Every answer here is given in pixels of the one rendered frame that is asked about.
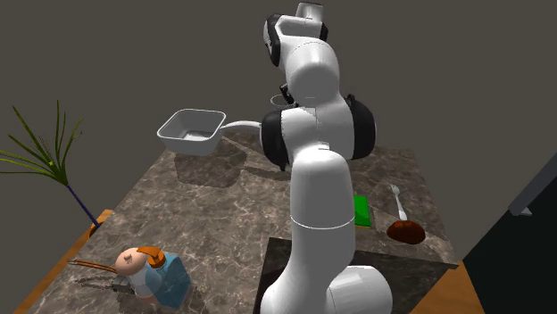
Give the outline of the brown round loaf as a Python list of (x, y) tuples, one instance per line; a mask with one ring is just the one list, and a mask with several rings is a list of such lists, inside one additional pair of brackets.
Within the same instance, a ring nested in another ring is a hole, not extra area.
[(397, 220), (388, 227), (387, 235), (406, 244), (420, 244), (426, 238), (423, 227), (411, 220)]

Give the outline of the potted green plant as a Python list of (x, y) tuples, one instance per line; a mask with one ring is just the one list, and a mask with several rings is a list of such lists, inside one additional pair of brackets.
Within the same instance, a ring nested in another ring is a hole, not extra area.
[(75, 127), (69, 133), (67, 141), (64, 141), (64, 137), (66, 135), (67, 113), (61, 113), (60, 102), (56, 101), (54, 147), (51, 147), (49, 142), (43, 136), (36, 135), (32, 131), (29, 124), (14, 105), (12, 106), (12, 110), (27, 132), (30, 144), (25, 145), (22, 141), (10, 134), (8, 134), (8, 137), (16, 145), (33, 157), (33, 159), (8, 152), (6, 150), (0, 150), (0, 162), (22, 167), (22, 170), (0, 170), (0, 174), (39, 175), (51, 178), (55, 182), (63, 185), (71, 193), (72, 197), (79, 204), (79, 207), (90, 219), (91, 226), (87, 231), (87, 239), (90, 239), (91, 236), (102, 226), (102, 222), (93, 216), (92, 212), (74, 191), (70, 184), (67, 171), (67, 158), (72, 144), (83, 134), (82, 131), (79, 131), (79, 127), (83, 120), (78, 120), (76, 122)]

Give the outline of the green flat block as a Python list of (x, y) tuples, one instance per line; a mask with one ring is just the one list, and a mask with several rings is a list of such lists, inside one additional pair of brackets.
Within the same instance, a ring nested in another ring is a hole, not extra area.
[(362, 195), (355, 195), (353, 197), (353, 205), (355, 226), (370, 228), (371, 221), (368, 198)]

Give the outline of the blue bottle with orange cap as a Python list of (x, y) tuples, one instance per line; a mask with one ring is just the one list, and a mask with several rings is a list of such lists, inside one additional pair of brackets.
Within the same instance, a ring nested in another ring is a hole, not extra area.
[(162, 306), (178, 309), (190, 287), (190, 277), (180, 257), (155, 246), (142, 246), (137, 252), (147, 257), (145, 283), (150, 292)]

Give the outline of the orange tongs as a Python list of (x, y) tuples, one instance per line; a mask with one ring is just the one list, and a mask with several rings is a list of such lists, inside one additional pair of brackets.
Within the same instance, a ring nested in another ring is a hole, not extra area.
[(92, 268), (92, 269), (100, 269), (100, 270), (103, 270), (103, 271), (112, 272), (114, 274), (117, 274), (117, 271), (114, 267), (106, 266), (104, 264), (100, 264), (100, 263), (93, 262), (93, 261), (69, 259), (69, 260), (67, 260), (67, 263), (70, 264), (70, 265), (82, 266), (82, 267), (87, 267), (87, 268)]

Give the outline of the pink round-headed figure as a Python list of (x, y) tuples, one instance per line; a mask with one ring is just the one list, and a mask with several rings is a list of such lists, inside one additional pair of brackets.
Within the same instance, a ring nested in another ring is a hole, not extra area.
[(154, 271), (148, 263), (148, 255), (132, 247), (122, 252), (114, 264), (118, 275), (128, 279), (135, 296), (143, 303), (158, 304), (154, 293), (160, 287), (159, 279), (152, 279)]

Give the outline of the white spoon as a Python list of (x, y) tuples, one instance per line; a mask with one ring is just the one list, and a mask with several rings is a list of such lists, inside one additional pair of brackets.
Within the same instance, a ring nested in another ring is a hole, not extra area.
[(403, 206), (400, 202), (400, 199), (399, 199), (399, 194), (400, 194), (399, 187), (394, 185), (394, 184), (390, 184), (390, 188), (391, 188), (391, 190), (394, 194), (394, 197), (395, 197), (395, 202), (396, 202), (397, 209), (398, 209), (399, 219), (400, 220), (407, 220), (406, 212), (405, 212), (405, 210), (404, 210), (404, 208), (403, 208)]

